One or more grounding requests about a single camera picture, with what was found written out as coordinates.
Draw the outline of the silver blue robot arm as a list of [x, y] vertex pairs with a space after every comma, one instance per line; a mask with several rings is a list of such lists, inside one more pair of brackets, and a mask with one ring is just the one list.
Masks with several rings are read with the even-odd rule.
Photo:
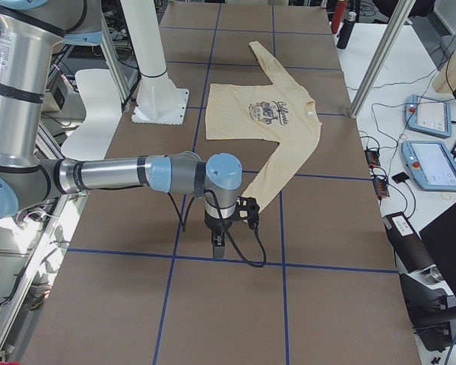
[[190, 151], [98, 160], [36, 156], [43, 117], [87, 120], [79, 90], [55, 85], [52, 59], [62, 45], [102, 40], [99, 1], [0, 1], [0, 219], [62, 195], [148, 187], [203, 198], [213, 255], [222, 258], [241, 211], [242, 165], [232, 154], [208, 160]]

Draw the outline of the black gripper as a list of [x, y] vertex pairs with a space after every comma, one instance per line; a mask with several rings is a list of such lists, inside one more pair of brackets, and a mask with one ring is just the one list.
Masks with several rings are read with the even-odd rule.
[[219, 219], [204, 214], [204, 223], [211, 230], [212, 253], [214, 258], [222, 259], [225, 253], [225, 232], [231, 227], [232, 221]]

